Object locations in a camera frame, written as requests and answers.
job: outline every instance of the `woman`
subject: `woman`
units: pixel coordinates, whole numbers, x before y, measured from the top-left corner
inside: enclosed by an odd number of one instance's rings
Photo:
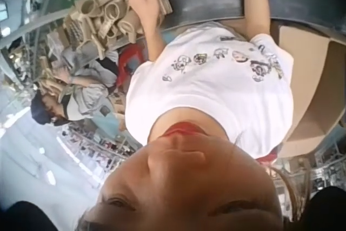
[[[52,80],[46,80],[54,95],[36,92],[31,102],[32,118],[39,124],[53,123],[61,126],[70,121],[91,118],[101,107],[108,104],[105,97],[116,84],[117,65],[109,58],[95,60],[73,76],[67,67],[61,67],[55,77],[68,86],[63,87]]]
[[[245,0],[245,41],[217,23],[166,46],[157,0],[129,0],[149,60],[125,120],[142,149],[105,181],[76,230],[282,230],[274,184],[255,159],[292,123],[292,57],[270,36],[268,0]]]

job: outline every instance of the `cartoon print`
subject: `cartoon print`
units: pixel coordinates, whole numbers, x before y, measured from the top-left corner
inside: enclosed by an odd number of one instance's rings
[[[270,65],[276,70],[279,80],[281,80],[283,78],[283,70],[277,60],[277,56],[275,54],[268,54],[266,57],[268,58]]]
[[[261,44],[259,47],[258,47],[259,51],[261,52],[261,54],[264,53],[264,49],[265,49],[265,46],[263,44]]]
[[[234,40],[237,40],[237,38],[234,36],[220,36],[221,42],[234,41]]]
[[[271,66],[264,62],[251,61],[250,67],[257,76],[264,77],[271,72]]]
[[[174,70],[184,73],[186,66],[191,62],[191,58],[185,55],[180,56],[174,63],[172,67]]]
[[[258,49],[260,50],[260,52],[264,55],[264,57],[266,57],[269,61],[269,64],[271,67],[273,67],[278,76],[279,76],[279,80],[281,80],[283,78],[283,70],[279,64],[279,61],[277,60],[277,56],[275,54],[269,53],[269,52],[265,52],[265,46],[263,44],[261,44]]]
[[[218,48],[214,51],[214,56],[218,59],[220,59],[220,57],[225,58],[227,54],[228,54],[227,48]]]
[[[253,76],[252,76],[252,79],[253,79],[254,81],[256,81],[256,82],[261,82],[261,81],[263,81],[263,77],[259,77],[259,76],[257,76],[257,75],[253,75]]]
[[[240,51],[233,51],[232,56],[236,60],[236,62],[240,62],[240,63],[247,62],[250,59],[249,56],[247,56],[246,54]]]
[[[194,62],[198,65],[202,65],[207,62],[208,55],[207,54],[196,54],[194,56]]]
[[[163,81],[172,82],[172,78],[171,78],[170,76],[167,76],[167,75],[162,76],[162,80],[163,80]]]

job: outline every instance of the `window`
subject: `window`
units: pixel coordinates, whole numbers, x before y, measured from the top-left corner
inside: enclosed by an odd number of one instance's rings
[[[6,3],[0,1],[0,22],[6,20],[7,18],[9,18],[9,14],[7,12]]]

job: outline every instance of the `dark cap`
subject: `dark cap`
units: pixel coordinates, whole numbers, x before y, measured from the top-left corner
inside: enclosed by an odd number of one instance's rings
[[[31,116],[39,124],[49,124],[52,120],[52,116],[49,115],[46,107],[42,101],[42,94],[38,90],[35,97],[31,101]]]

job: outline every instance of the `eye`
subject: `eye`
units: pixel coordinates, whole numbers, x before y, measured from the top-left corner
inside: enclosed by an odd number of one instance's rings
[[[252,210],[260,209],[256,203],[251,201],[232,201],[227,204],[222,205],[221,207],[216,208],[211,212],[211,216],[221,215],[221,214],[230,214],[234,212],[239,212],[242,210]]]
[[[124,208],[127,210],[135,211],[135,208],[132,207],[131,205],[129,205],[123,199],[119,199],[119,198],[109,199],[109,200],[107,200],[107,204],[118,207],[118,208]]]

